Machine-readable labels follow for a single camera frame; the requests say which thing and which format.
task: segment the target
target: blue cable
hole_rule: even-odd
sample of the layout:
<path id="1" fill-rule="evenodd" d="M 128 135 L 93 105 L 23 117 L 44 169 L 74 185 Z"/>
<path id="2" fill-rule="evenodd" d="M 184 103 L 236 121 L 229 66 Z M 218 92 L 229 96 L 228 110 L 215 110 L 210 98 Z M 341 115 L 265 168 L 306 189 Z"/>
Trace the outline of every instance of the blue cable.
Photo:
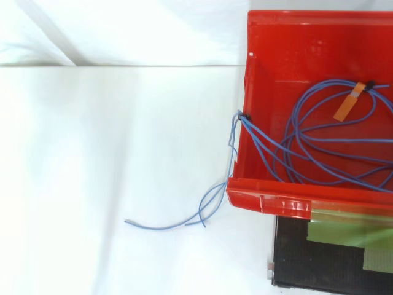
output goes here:
<path id="1" fill-rule="evenodd" d="M 217 210 L 220 208 L 221 203 L 224 199 L 224 193 L 225 193 L 225 188 L 227 186 L 227 182 L 228 182 L 228 178 L 232 176 L 231 174 L 231 170 L 232 170 L 232 162 L 233 162 L 233 158 L 234 158 L 234 154 L 236 154 L 236 156 L 238 155 L 238 151 L 235 149 L 235 129 L 236 126 L 239 122 L 239 115 L 241 114 L 240 111 L 238 111 L 233 117 L 232 117 L 232 127 L 231 127 L 231 133 L 230 133 L 230 137 L 229 137 L 229 141 L 228 141 L 228 146 L 231 147 L 231 156 L 230 156 L 230 161 L 229 161 L 229 168 L 228 168 L 228 173 L 227 173 L 227 177 L 225 179 L 225 181 L 223 183 L 220 183 L 216 186 L 213 186 L 210 190 L 208 190 L 205 195 L 202 197 L 201 202 L 199 204 L 199 208 L 198 208 L 198 212 L 196 212 L 194 215 L 190 216 L 189 218 L 187 218 L 186 220 L 183 220 L 179 223 L 175 223 L 172 224 L 170 226 L 163 226 L 163 227 L 150 227 L 150 226 L 143 226 L 140 225 L 132 220 L 129 219 L 125 219 L 124 222 L 127 224 L 130 224 L 132 226 L 138 227 L 140 229 L 147 229 L 147 230 L 168 230 L 168 229 L 174 229 L 175 227 L 179 227 L 179 226 L 192 226 L 194 224 L 199 224 L 202 223 L 202 225 L 204 227 L 206 227 L 206 224 L 204 223 L 206 220 L 208 220 L 211 216 L 214 215 L 214 213 L 217 212 Z M 211 193 L 214 192 L 214 190 L 216 189 L 215 193 L 213 194 L 213 196 L 208 200 L 208 202 L 204 205 L 203 202 L 205 200 L 205 198 Z M 202 212 L 203 210 L 217 197 L 217 195 L 219 194 L 219 192 L 222 192 L 220 195 L 220 199 L 218 204 L 216 205 L 216 207 L 212 210 L 212 212 L 210 214 L 208 214 L 207 217 L 202 217 Z M 199 221 L 195 221 L 195 222 L 189 222 L 191 221 L 193 218 L 199 216 Z"/>
<path id="2" fill-rule="evenodd" d="M 317 104 L 315 104 L 306 114 L 300 117 L 300 110 L 302 109 L 304 103 L 310 99 L 314 94 L 317 92 L 321 91 L 322 89 L 325 89 L 327 87 L 332 87 L 332 86 L 346 86 L 349 87 L 350 90 L 340 92 L 334 95 L 331 95 L 327 98 L 324 98 Z M 181 221 L 176 224 L 172 224 L 170 226 L 164 226 L 164 227 L 149 227 L 149 226 L 142 226 L 134 221 L 131 221 L 129 219 L 126 219 L 125 222 L 127 224 L 131 224 L 132 226 L 141 228 L 141 229 L 148 229 L 148 230 L 167 230 L 167 229 L 173 229 L 175 227 L 179 226 L 192 226 L 195 224 L 202 223 L 204 227 L 206 227 L 205 221 L 207 221 L 211 216 L 213 216 L 217 210 L 220 208 L 221 203 L 224 199 L 224 194 L 225 194 L 225 188 L 228 183 L 228 178 L 232 176 L 231 170 L 232 170 L 232 163 L 233 163 L 233 158 L 234 155 L 237 157 L 238 151 L 235 149 L 235 129 L 240 121 L 244 127 L 244 129 L 251 135 L 251 138 L 258 150 L 258 153 L 262 159 L 263 164 L 266 166 L 267 170 L 270 172 L 271 175 L 273 175 L 278 181 L 283 182 L 282 178 L 277 174 L 276 171 L 276 164 L 280 163 L 285 169 L 286 173 L 293 183 L 305 183 L 305 181 L 308 181 L 311 184 L 317 184 L 317 185 L 323 185 L 323 186 L 335 186 L 337 184 L 349 182 L 349 183 L 354 183 L 356 185 L 366 187 L 367 189 L 372 189 L 374 191 L 381 191 L 381 192 L 392 192 L 390 190 L 385 189 L 385 185 L 393 178 L 393 171 L 390 172 L 389 176 L 382 181 L 382 183 L 378 186 L 375 186 L 373 184 L 370 184 L 366 181 L 363 180 L 366 176 L 372 175 L 376 172 L 382 171 L 382 170 L 393 170 L 393 161 L 388 161 L 388 160 L 383 160 L 383 159 L 376 159 L 372 157 L 363 157 L 359 155 L 349 155 L 349 154 L 344 154 L 340 152 L 334 152 L 334 151 L 329 151 L 327 149 L 323 149 L 319 146 L 316 146 L 315 144 L 312 143 L 312 141 L 316 142 L 334 142 L 334 143 L 393 143 L 392 138 L 316 138 L 313 136 L 308 136 L 305 133 L 313 131 L 313 130 L 318 130 L 322 128 L 335 128 L 339 126 L 344 126 L 344 125 L 351 125 L 351 124 L 358 124 L 361 123 L 365 120 L 367 120 L 375 111 L 376 109 L 376 104 L 377 100 L 384 103 L 387 108 L 390 110 L 390 112 L 393 114 L 393 102 L 389 101 L 385 96 L 382 94 L 378 93 L 375 89 L 380 89 L 380 88 L 385 88 L 389 87 L 389 85 L 376 85 L 374 86 L 373 89 L 370 89 L 368 93 L 371 96 L 373 106 L 371 110 L 362 118 L 356 119 L 356 120 L 351 120 L 351 121 L 346 121 L 346 122 L 340 122 L 340 123 L 333 123 L 333 124 L 324 124 L 324 125 L 317 125 L 313 127 L 307 127 L 307 128 L 300 128 L 302 123 L 307 119 L 307 117 L 312 114 L 317 108 L 321 107 L 323 104 L 326 102 L 338 98 L 342 95 L 349 94 L 351 93 L 351 90 L 356 86 L 356 83 L 353 81 L 348 81 L 348 80 L 343 80 L 343 79 L 330 79 L 326 81 L 322 81 L 311 88 L 309 88 L 301 97 L 300 99 L 296 102 L 294 109 L 292 111 L 292 114 L 289 117 L 289 120 L 287 122 L 287 125 L 285 127 L 284 131 L 284 139 L 278 143 L 275 140 L 271 139 L 266 133 L 262 132 L 257 126 L 255 126 L 253 123 L 251 123 L 246 116 L 243 116 L 243 113 L 241 111 L 238 111 L 232 118 L 232 127 L 231 127 L 231 132 L 230 132 L 230 137 L 228 141 L 228 146 L 231 147 L 231 156 L 230 156 L 230 162 L 229 162 L 229 168 L 228 168 L 228 173 L 226 175 L 226 179 L 224 182 L 213 186 L 208 190 L 205 195 L 202 197 L 198 211 L 187 218 L 184 221 Z M 262 141 L 258 138 L 258 136 L 254 133 L 254 131 L 259 134 L 262 138 L 267 140 L 269 143 L 273 144 L 276 149 L 275 151 L 269 150 L 269 148 L 262 143 Z M 299 154 L 297 152 L 294 152 L 291 150 L 291 145 L 293 142 L 296 141 L 304 155 Z M 330 154 L 336 157 L 342 157 L 342 158 L 347 158 L 351 160 L 363 160 L 366 162 L 374 162 L 374 163 L 380 163 L 384 164 L 383 166 L 371 169 L 365 173 L 359 174 L 359 175 L 351 175 L 343 170 L 337 169 L 335 167 L 332 167 L 326 163 L 322 163 L 318 160 L 316 160 L 306 149 L 305 146 L 309 146 L 317 151 L 323 152 L 325 154 Z M 282 159 L 278 157 L 278 152 L 282 152 Z M 267 158 L 265 156 L 265 153 L 270 155 L 273 159 L 272 166 L 268 164 Z M 312 162 L 314 163 L 317 167 L 319 167 L 321 170 L 327 172 L 328 174 L 334 176 L 337 178 L 336 181 L 318 181 L 315 179 L 311 179 L 309 177 L 306 177 L 305 175 L 301 174 L 298 172 L 293 164 L 292 164 L 292 156 L 298 157 L 299 159 Z M 210 195 L 210 193 L 213 192 L 212 197 L 204 204 L 205 199 Z M 204 209 L 218 196 L 220 193 L 219 201 L 218 204 L 214 207 L 214 209 L 210 212 L 210 214 L 207 215 L 207 217 L 203 216 Z M 193 218 L 199 217 L 198 221 L 192 221 Z"/>
<path id="3" fill-rule="evenodd" d="M 344 94 L 348 94 L 351 92 L 351 90 L 345 91 L 345 92 L 340 92 L 335 95 L 332 95 L 328 98 L 323 99 L 322 101 L 318 102 L 315 106 L 313 106 L 302 118 L 299 118 L 300 116 L 300 110 L 302 109 L 304 103 L 310 99 L 314 94 L 316 94 L 318 91 L 326 88 L 326 87 L 331 87 L 331 86 L 337 86 L 337 85 L 342 85 L 342 86 L 347 86 L 353 89 L 356 85 L 355 82 L 353 81 L 347 81 L 347 80 L 341 80 L 341 79 L 332 79 L 332 80 L 326 80 L 323 82 L 320 82 L 314 86 L 312 86 L 310 89 L 308 89 L 302 97 L 297 101 L 295 104 L 295 107 L 292 111 L 291 116 L 289 117 L 288 123 L 285 128 L 284 132 L 284 139 L 280 142 L 277 143 L 271 138 L 269 138 L 264 132 L 262 132 L 258 127 L 256 127 L 254 124 L 252 124 L 250 121 L 247 120 L 246 117 L 241 117 L 241 122 L 244 126 L 244 128 L 247 130 L 247 132 L 251 135 L 252 140 L 254 144 L 256 145 L 259 154 L 261 155 L 261 158 L 266 165 L 268 171 L 279 181 L 281 181 L 280 177 L 277 175 L 276 171 L 276 162 L 280 163 L 281 165 L 284 166 L 286 169 L 286 172 L 288 174 L 289 179 L 296 183 L 304 183 L 305 181 L 308 181 L 311 184 L 319 184 L 319 185 L 337 185 L 343 182 L 350 182 L 354 183 L 363 187 L 366 187 L 368 189 L 373 189 L 375 191 L 381 191 L 381 192 L 392 192 L 390 190 L 384 189 L 383 187 L 393 178 L 393 172 L 389 174 L 389 176 L 379 185 L 375 186 L 372 185 L 364 180 L 362 178 L 371 175 L 373 173 L 376 173 L 381 170 L 385 169 L 392 169 L 393 168 L 393 162 L 392 161 L 387 161 L 387 160 L 381 160 L 381 159 L 376 159 L 376 158 L 371 158 L 371 157 L 362 157 L 362 156 L 357 156 L 357 155 L 347 155 L 347 154 L 342 154 L 339 152 L 333 152 L 329 151 L 326 149 L 323 149 L 321 147 L 318 147 L 311 143 L 311 141 L 319 141 L 319 142 L 342 142 L 342 143 L 392 143 L 393 139 L 391 138 L 315 138 L 313 136 L 308 136 L 305 133 L 308 131 L 312 130 L 317 130 L 317 129 L 322 129 L 322 128 L 329 128 L 329 127 L 338 127 L 338 126 L 343 126 L 343 125 L 350 125 L 350 124 L 356 124 L 365 121 L 368 119 L 375 111 L 376 108 L 376 101 L 377 99 L 381 102 L 383 102 L 390 112 L 393 114 L 393 103 L 389 101 L 385 96 L 382 94 L 378 93 L 375 89 L 378 88 L 385 88 L 388 87 L 388 85 L 377 85 L 374 87 L 374 89 L 369 90 L 369 94 L 373 100 L 373 106 L 368 114 L 366 114 L 364 117 L 357 119 L 357 120 L 352 120 L 352 121 L 346 121 L 342 123 L 334 123 L 334 124 L 324 124 L 324 125 L 318 125 L 318 126 L 313 126 L 313 127 L 308 127 L 308 128 L 303 128 L 301 129 L 300 126 L 301 124 L 305 121 L 305 119 L 313 112 L 315 111 L 318 107 L 322 106 L 324 103 L 337 98 L 339 96 L 342 96 Z M 271 152 L 266 145 L 264 145 L 259 138 L 254 134 L 252 130 L 255 130 L 259 135 L 261 135 L 264 139 L 266 139 L 268 142 L 272 143 L 273 145 L 276 146 L 275 152 Z M 300 149 L 304 153 L 304 155 L 293 152 L 290 150 L 291 145 L 293 140 L 297 142 L 299 145 Z M 320 161 L 317 161 L 306 149 L 305 145 L 311 146 L 313 149 L 316 149 L 318 151 L 324 152 L 326 154 L 330 155 L 335 155 L 337 157 L 344 157 L 348 159 L 354 159 L 354 160 L 364 160 L 368 162 L 377 162 L 377 163 L 384 163 L 386 164 L 385 166 L 378 167 L 375 169 L 372 169 L 366 173 L 363 173 L 361 175 L 353 176 L 350 175 L 349 173 L 346 173 L 345 171 L 342 171 L 340 169 L 337 169 L 335 167 L 331 167 L 330 165 L 327 165 L 326 163 L 321 163 Z M 265 156 L 263 155 L 263 152 L 260 150 L 260 147 L 269 155 L 272 156 L 273 158 L 273 168 L 271 168 L 267 164 L 267 160 Z M 278 152 L 281 151 L 283 154 L 282 160 L 278 157 Z M 309 162 L 314 163 L 317 165 L 320 169 L 326 171 L 327 173 L 335 176 L 338 178 L 337 181 L 331 181 L 331 182 L 325 182 L 325 181 L 317 181 L 315 179 L 310 179 L 304 176 L 303 174 L 299 173 L 296 169 L 294 169 L 292 165 L 292 160 L 291 156 L 296 156 L 302 160 L 306 160 Z"/>

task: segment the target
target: black cable tie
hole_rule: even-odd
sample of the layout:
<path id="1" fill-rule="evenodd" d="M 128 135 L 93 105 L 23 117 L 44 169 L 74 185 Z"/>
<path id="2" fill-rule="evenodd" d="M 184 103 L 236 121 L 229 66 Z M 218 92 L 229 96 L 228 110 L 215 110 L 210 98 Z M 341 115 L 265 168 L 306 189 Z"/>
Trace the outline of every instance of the black cable tie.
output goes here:
<path id="1" fill-rule="evenodd" d="M 240 118 L 245 117 L 248 121 L 251 122 L 251 116 L 249 114 L 241 113 L 238 115 L 238 119 L 241 120 Z"/>
<path id="2" fill-rule="evenodd" d="M 367 82 L 366 86 L 364 87 L 363 91 L 369 92 L 375 86 L 375 81 L 371 80 Z"/>

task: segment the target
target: dark panel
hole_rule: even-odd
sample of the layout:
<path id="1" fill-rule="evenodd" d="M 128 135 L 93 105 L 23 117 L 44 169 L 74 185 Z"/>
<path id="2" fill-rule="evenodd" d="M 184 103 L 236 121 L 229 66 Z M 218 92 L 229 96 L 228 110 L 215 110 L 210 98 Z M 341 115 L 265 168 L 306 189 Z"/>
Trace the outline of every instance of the dark panel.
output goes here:
<path id="1" fill-rule="evenodd" d="M 309 242 L 307 228 L 306 220 L 278 218 L 275 285 L 351 295 L 393 294 L 393 274 L 363 270 L 364 249 Z"/>

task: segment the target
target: orange tape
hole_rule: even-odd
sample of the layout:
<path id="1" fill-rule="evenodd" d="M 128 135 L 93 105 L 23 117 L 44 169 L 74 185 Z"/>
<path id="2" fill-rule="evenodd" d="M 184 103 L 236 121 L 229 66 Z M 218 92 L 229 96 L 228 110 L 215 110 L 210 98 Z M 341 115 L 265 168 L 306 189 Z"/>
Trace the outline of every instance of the orange tape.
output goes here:
<path id="1" fill-rule="evenodd" d="M 353 106 L 355 105 L 357 101 L 357 97 L 362 93 L 364 87 L 366 87 L 365 84 L 358 82 L 356 86 L 354 87 L 354 90 L 352 90 L 351 94 L 349 94 L 341 106 L 338 108 L 337 112 L 334 114 L 333 118 L 342 122 L 345 120 L 346 116 L 349 114 Z"/>

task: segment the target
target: red plastic bin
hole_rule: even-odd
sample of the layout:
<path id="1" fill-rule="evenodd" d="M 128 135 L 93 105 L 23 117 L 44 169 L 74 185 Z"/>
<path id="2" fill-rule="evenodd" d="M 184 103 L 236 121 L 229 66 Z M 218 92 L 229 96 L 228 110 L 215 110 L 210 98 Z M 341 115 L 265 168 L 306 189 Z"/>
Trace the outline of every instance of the red plastic bin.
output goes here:
<path id="1" fill-rule="evenodd" d="M 295 102 L 320 81 L 375 80 L 377 84 L 392 84 L 393 12 L 251 11 L 247 28 L 243 112 L 250 114 L 252 122 L 276 141 L 280 142 L 283 137 Z M 323 90 L 315 95 L 309 107 L 343 89 L 348 88 Z M 378 91 L 393 99 L 393 87 Z M 334 122 L 333 115 L 343 99 L 330 101 L 305 124 Z M 364 116 L 371 105 L 368 99 L 358 102 L 348 120 Z M 391 114 L 378 102 L 374 115 L 361 124 L 315 132 L 319 137 L 393 138 L 392 124 Z M 391 144 L 335 144 L 334 147 L 325 144 L 338 152 L 393 160 Z M 272 144 L 268 147 L 274 151 Z M 314 153 L 324 162 L 352 174 L 375 167 L 370 163 Z M 333 179 L 304 160 L 293 157 L 293 163 L 297 170 L 314 179 Z M 269 174 L 251 136 L 242 127 L 238 160 L 227 186 L 230 203 L 248 210 L 304 219 L 310 219 L 311 210 L 316 208 L 393 216 L 393 194 L 361 189 L 348 183 L 340 187 L 290 183 L 283 167 L 280 164 L 278 167 L 285 183 Z M 382 171 L 367 180 L 379 184 L 390 172 Z M 393 181 L 386 188 L 393 190 Z"/>

